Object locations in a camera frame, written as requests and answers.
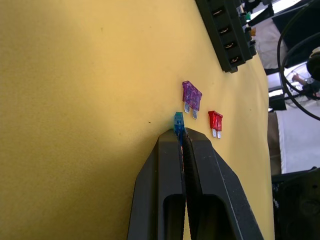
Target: yellow fabric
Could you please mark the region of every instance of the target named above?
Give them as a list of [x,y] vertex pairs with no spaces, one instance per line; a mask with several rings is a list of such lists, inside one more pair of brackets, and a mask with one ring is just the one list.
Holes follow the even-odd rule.
[[0,239],[126,239],[135,178],[183,111],[185,80],[203,93],[185,125],[274,238],[261,62],[223,73],[194,0],[0,0],[0,57]]

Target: black cable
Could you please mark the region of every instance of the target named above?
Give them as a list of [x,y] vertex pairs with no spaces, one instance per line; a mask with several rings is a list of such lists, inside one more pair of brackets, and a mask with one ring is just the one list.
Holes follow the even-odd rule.
[[320,117],[312,114],[311,112],[307,111],[303,106],[301,106],[298,101],[293,97],[293,95],[291,94],[291,92],[289,91],[288,89],[288,86],[287,86],[287,82],[289,82],[286,77],[285,77],[285,74],[284,74],[284,70],[285,70],[285,63],[288,59],[288,56],[290,56],[293,51],[295,51],[297,48],[299,48],[301,45],[307,43],[308,41],[312,40],[315,38],[315,36],[318,37],[318,33],[312,35],[311,37],[308,37],[306,38],[305,40],[299,42],[296,46],[294,46],[289,52],[288,54],[284,57],[284,60],[282,62],[282,65],[281,65],[281,60],[280,60],[280,47],[281,47],[281,42],[282,42],[282,39],[284,38],[285,34],[287,33],[288,29],[293,25],[293,23],[308,9],[310,8],[313,4],[315,4],[317,1],[319,0],[311,0],[310,3],[307,3],[307,5],[301,9],[290,21],[289,23],[285,26],[285,28],[283,29],[281,35],[280,35],[280,38],[279,38],[279,41],[278,41],[278,45],[277,45],[277,63],[278,63],[278,67],[280,68],[280,80],[282,82],[282,85],[283,85],[283,88],[284,88],[284,91],[288,94],[288,96],[290,97],[291,101],[301,110],[303,111],[305,114],[309,115],[310,117],[314,118],[314,119],[317,119],[320,121]]
[[[302,8],[290,21],[289,23],[285,26],[285,28],[283,29],[279,41],[278,41],[278,45],[277,45],[277,53],[276,53],[276,58],[277,58],[277,63],[278,63],[278,68],[281,68],[281,60],[280,60],[280,48],[281,48],[281,42],[284,38],[284,36],[286,35],[288,29],[294,24],[294,22],[308,9],[310,8],[313,4],[315,4],[317,1],[319,0],[311,0],[309,3],[306,4],[306,6],[304,8]],[[311,98],[313,100],[320,100],[320,97],[318,96],[314,96],[312,94],[306,94],[305,92],[297,89],[296,87],[294,87],[288,80],[286,77],[284,77],[284,81],[286,84],[289,85],[289,87],[293,90],[295,90],[297,93],[305,95],[308,98]]]
[[280,79],[281,79],[281,82],[283,84],[283,88],[284,88],[284,91],[286,92],[286,94],[288,94],[289,98],[291,99],[291,101],[301,110],[303,111],[305,114],[309,115],[310,117],[314,118],[314,119],[317,119],[320,121],[320,117],[314,115],[313,113],[309,112],[308,110],[306,110],[303,106],[300,105],[300,103],[298,103],[298,101],[294,98],[294,96],[291,94],[291,92],[289,91],[288,89],[288,86],[286,84],[286,77],[285,77],[285,64],[286,64],[286,61],[288,59],[288,57],[290,55],[292,55],[292,53],[297,50],[298,48],[300,48],[302,45],[306,44],[307,42],[313,40],[313,39],[316,39],[320,37],[320,32],[302,40],[301,42],[299,42],[297,45],[295,45],[288,53],[287,55],[284,57],[283,61],[282,61],[282,65],[280,67]]

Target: blade fuse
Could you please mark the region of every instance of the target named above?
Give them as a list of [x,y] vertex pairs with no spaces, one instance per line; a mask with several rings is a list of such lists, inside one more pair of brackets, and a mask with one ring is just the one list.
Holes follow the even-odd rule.
[[182,83],[182,87],[182,101],[184,101],[184,111],[188,114],[191,107],[193,109],[193,118],[197,119],[197,112],[200,110],[200,100],[202,97],[202,93],[189,81],[184,81]]
[[218,139],[221,138],[222,131],[222,116],[216,111],[208,111],[210,117],[210,128],[212,129],[212,135],[215,138],[218,135]]

